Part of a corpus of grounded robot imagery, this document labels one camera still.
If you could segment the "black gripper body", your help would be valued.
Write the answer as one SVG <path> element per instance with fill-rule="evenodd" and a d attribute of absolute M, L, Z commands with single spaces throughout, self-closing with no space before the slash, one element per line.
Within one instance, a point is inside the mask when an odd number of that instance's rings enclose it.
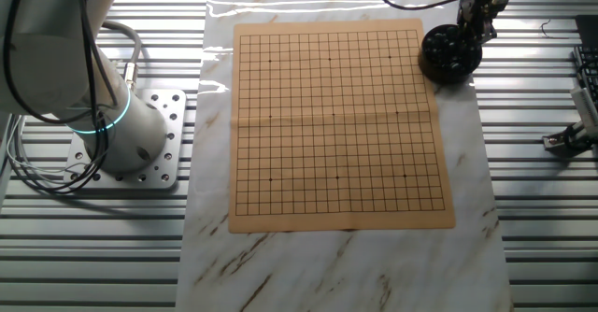
<path fill-rule="evenodd" d="M 484 24 L 492 25 L 495 9 L 494 0 L 461 0 L 457 16 L 460 30 L 464 24 L 470 24 L 475 29 L 475 36 L 479 36 Z"/>

